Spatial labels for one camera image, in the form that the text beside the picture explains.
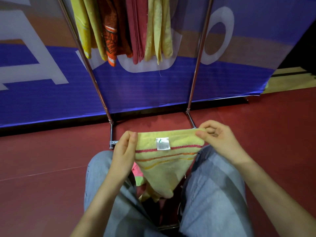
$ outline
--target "jeans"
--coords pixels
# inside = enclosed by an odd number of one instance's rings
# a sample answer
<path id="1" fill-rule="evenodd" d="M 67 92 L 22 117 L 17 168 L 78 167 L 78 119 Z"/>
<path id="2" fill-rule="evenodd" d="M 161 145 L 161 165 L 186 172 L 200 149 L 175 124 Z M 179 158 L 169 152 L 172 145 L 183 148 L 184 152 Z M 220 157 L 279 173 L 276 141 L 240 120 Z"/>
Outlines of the jeans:
<path id="1" fill-rule="evenodd" d="M 92 158 L 86 174 L 84 210 L 104 181 L 112 151 Z M 247 214 L 245 183 L 239 172 L 211 146 L 197 154 L 181 198 L 181 236 L 253 236 Z M 104 236 L 164 236 L 136 197 L 131 173 L 117 195 Z"/>

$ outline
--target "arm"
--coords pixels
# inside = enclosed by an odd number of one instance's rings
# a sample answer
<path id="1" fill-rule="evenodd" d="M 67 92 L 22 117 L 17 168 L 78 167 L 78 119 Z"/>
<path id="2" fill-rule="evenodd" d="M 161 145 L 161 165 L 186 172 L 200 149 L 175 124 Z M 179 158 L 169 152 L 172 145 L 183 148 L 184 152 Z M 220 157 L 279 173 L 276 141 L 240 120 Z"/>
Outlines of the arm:
<path id="1" fill-rule="evenodd" d="M 197 131 L 196 135 L 235 166 L 281 237 L 316 235 L 316 220 L 313 216 L 243 150 L 228 126 L 217 121 L 207 121 L 200 128 L 206 128 L 207 132 Z"/>
<path id="2" fill-rule="evenodd" d="M 114 200 L 133 167 L 137 139 L 135 132 L 122 135 L 106 178 L 70 236 L 103 236 Z"/>

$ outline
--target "towel label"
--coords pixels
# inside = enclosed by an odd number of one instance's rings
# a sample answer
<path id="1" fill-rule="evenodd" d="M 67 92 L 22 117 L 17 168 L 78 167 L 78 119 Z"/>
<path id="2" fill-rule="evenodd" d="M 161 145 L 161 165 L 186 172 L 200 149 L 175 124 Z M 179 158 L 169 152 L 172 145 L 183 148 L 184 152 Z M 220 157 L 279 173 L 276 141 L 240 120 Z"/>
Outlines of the towel label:
<path id="1" fill-rule="evenodd" d="M 170 150 L 169 137 L 156 138 L 157 150 Z"/>

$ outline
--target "hand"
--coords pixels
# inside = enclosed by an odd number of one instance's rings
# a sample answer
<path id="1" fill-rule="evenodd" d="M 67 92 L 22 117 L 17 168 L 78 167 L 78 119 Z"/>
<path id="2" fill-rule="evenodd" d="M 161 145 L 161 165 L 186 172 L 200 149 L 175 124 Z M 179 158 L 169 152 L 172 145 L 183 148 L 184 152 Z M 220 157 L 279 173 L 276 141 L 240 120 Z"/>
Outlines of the hand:
<path id="1" fill-rule="evenodd" d="M 132 170 L 138 141 L 136 132 L 126 131 L 115 146 L 109 174 L 122 183 Z"/>
<path id="2" fill-rule="evenodd" d="M 197 131 L 195 135 L 213 146 L 220 155 L 231 163 L 239 162 L 241 156 L 247 155 L 229 126 L 209 120 L 202 123 L 199 128 L 205 128 L 206 132 Z"/>

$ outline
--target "red floor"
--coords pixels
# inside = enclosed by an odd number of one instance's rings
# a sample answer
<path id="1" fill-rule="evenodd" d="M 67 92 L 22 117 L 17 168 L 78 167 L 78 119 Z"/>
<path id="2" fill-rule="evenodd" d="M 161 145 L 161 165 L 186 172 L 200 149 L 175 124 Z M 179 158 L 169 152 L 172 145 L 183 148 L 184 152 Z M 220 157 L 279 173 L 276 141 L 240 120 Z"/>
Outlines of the red floor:
<path id="1" fill-rule="evenodd" d="M 316 217 L 316 88 L 262 95 L 250 104 L 192 111 L 199 125 L 230 125 L 245 150 Z M 190 128 L 183 113 L 121 123 L 116 136 Z M 0 236 L 69 236 L 83 213 L 89 160 L 107 150 L 109 124 L 0 138 Z M 277 236 L 247 189 L 256 236 Z"/>

